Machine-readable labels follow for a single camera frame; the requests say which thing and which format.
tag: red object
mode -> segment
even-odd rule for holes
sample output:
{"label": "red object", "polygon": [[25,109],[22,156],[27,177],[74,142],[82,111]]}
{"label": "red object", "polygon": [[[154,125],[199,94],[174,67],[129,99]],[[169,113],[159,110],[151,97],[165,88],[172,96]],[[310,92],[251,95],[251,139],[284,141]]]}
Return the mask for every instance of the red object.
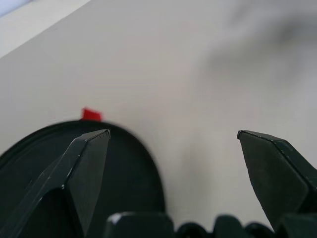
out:
{"label": "red object", "polygon": [[103,115],[101,112],[97,112],[89,108],[83,108],[81,120],[102,121],[102,119]]}

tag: red block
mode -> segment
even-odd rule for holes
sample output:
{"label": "red block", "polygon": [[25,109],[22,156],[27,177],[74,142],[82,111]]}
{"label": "red block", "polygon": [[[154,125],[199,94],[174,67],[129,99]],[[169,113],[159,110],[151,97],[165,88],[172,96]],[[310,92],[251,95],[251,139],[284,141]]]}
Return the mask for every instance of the red block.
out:
{"label": "red block", "polygon": [[81,120],[102,121],[102,119],[103,115],[101,112],[97,112],[89,108],[83,108]]}

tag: black disc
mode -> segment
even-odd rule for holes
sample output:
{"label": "black disc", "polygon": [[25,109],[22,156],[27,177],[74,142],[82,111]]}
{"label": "black disc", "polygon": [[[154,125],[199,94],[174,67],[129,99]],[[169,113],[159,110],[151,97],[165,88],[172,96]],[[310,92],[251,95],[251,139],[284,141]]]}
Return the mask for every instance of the black disc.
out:
{"label": "black disc", "polygon": [[102,187],[87,237],[102,237],[108,216],[125,211],[164,212],[163,189],[150,154],[131,133],[98,121],[68,121],[40,129],[0,157],[0,214],[9,215],[26,188],[72,140],[84,133],[109,129]]}

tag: black plastic part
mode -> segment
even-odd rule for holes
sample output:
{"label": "black plastic part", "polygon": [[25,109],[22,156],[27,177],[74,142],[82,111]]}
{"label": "black plastic part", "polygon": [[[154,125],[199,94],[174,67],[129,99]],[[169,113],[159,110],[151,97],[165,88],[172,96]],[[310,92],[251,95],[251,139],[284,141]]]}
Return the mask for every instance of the black plastic part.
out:
{"label": "black plastic part", "polygon": [[178,228],[176,233],[177,238],[207,238],[208,234],[200,225],[189,222]]}
{"label": "black plastic part", "polygon": [[32,133],[0,157],[0,204],[6,204],[0,206],[0,234],[20,199],[35,186],[40,174],[57,162],[69,144],[84,133],[102,129],[111,131],[111,140],[90,226],[87,229],[87,222],[78,221],[78,224],[83,225],[82,234],[87,233],[86,237],[101,237],[108,216],[116,212],[165,211],[158,171],[138,139],[110,123],[69,121]]}
{"label": "black plastic part", "polygon": [[108,218],[104,238],[175,238],[166,214],[117,213]]}
{"label": "black plastic part", "polygon": [[278,238],[316,238],[317,215],[288,214],[283,217],[276,237]]}
{"label": "black plastic part", "polygon": [[249,238],[242,228],[240,222],[232,216],[219,216],[216,219],[214,229],[214,238]]}
{"label": "black plastic part", "polygon": [[44,195],[23,227],[19,238],[77,238],[72,214],[62,189]]}
{"label": "black plastic part", "polygon": [[[26,191],[26,195],[19,197],[18,205],[14,207],[10,215],[3,217],[4,222],[0,227],[0,236],[17,237],[33,211],[36,210],[41,199],[50,191],[64,187],[67,188],[62,193],[65,196],[64,200],[68,206],[74,208],[71,213],[72,220],[76,222],[76,220],[86,219],[86,223],[77,223],[78,227],[76,229],[78,233],[85,234],[87,232],[86,224],[90,224],[91,214],[96,206],[97,200],[94,199],[94,195],[98,196],[99,194],[104,167],[99,167],[97,169],[99,171],[92,171],[89,170],[89,167],[82,169],[82,163],[85,164],[89,160],[91,165],[104,164],[109,138],[109,130],[90,132],[76,138],[65,153],[41,173],[33,186]],[[87,157],[86,152],[90,148],[94,150],[94,154],[89,154]],[[96,186],[92,187],[90,194],[78,194],[75,190],[72,190],[75,184],[71,181],[81,176],[81,174],[85,174],[90,177],[90,180],[93,179],[97,182]],[[88,209],[81,211],[81,203],[85,203]]]}
{"label": "black plastic part", "polygon": [[252,238],[274,238],[274,233],[266,226],[260,223],[250,223],[244,230],[251,235]]}
{"label": "black plastic part", "polygon": [[317,171],[286,140],[239,131],[253,190],[274,230],[286,213],[317,211]]}

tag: white wall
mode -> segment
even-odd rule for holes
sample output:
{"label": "white wall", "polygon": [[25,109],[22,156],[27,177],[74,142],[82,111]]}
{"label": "white wall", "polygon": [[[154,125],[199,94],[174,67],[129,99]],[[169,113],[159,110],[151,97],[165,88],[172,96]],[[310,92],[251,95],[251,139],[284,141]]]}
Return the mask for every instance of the white wall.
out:
{"label": "white wall", "polygon": [[32,0],[0,17],[0,58],[37,36],[89,0]]}
{"label": "white wall", "polygon": [[282,47],[270,22],[257,38],[263,20],[239,25],[236,4],[89,2],[0,59],[0,150],[89,106],[146,142],[176,225],[267,224],[236,134],[288,139],[317,165],[316,47]]}

